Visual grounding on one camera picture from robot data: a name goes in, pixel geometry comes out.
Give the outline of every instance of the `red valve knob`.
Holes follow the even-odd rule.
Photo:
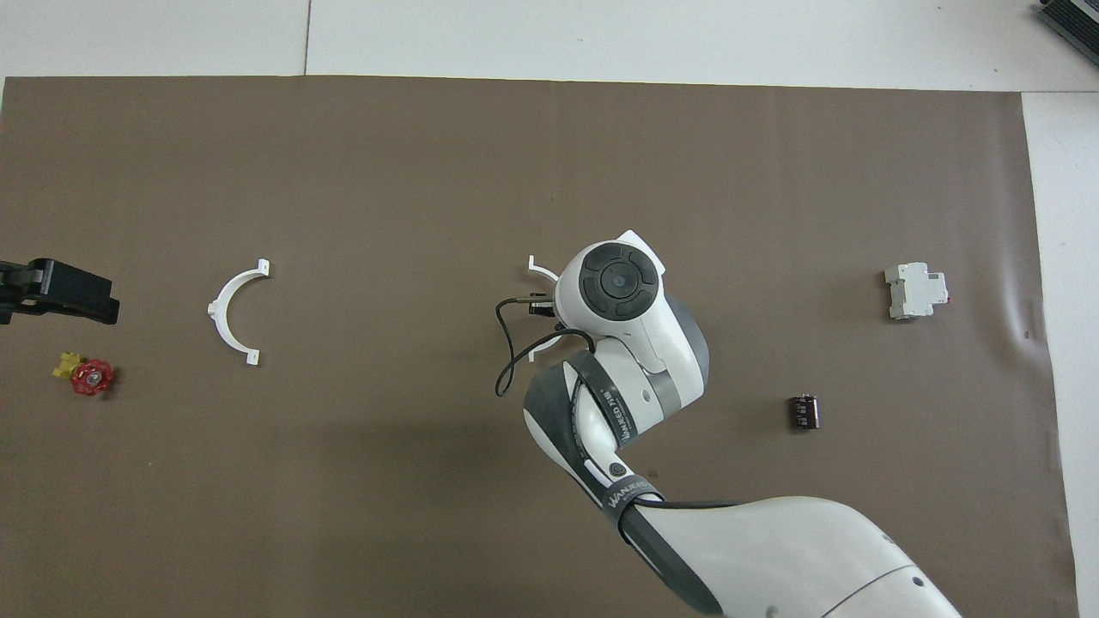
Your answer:
[[[77,367],[69,382],[73,383],[73,390],[90,397],[107,390],[113,380],[114,369],[110,363],[92,358]]]

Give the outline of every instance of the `velcro strap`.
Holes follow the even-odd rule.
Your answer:
[[[603,515],[618,528],[619,519],[622,518],[622,511],[642,494],[660,495],[656,490],[656,487],[653,487],[653,484],[644,476],[631,474],[611,484],[599,499],[599,506],[603,509]]]
[[[579,376],[591,393],[591,398],[599,406],[599,411],[607,419],[607,427],[614,435],[614,443],[618,449],[622,449],[630,442],[637,439],[637,423],[630,413],[630,408],[625,405],[625,398],[619,391],[618,386],[611,376],[607,375],[607,369],[599,364],[595,354],[587,350],[581,350],[569,356],[566,361]]]

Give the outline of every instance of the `white robotic arm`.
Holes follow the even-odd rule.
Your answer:
[[[702,395],[709,350],[664,290],[637,234],[588,246],[562,273],[562,323],[600,336],[539,373],[524,401],[535,442],[622,538],[702,614],[736,617],[957,617],[931,580],[850,507],[784,497],[669,503],[617,454]]]

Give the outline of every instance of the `white tile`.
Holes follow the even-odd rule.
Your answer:
[[[1099,93],[1023,95],[1081,618],[1099,616]]]
[[[310,74],[1099,90],[1035,0],[313,0]]]
[[[0,0],[0,77],[293,75],[309,0]]]

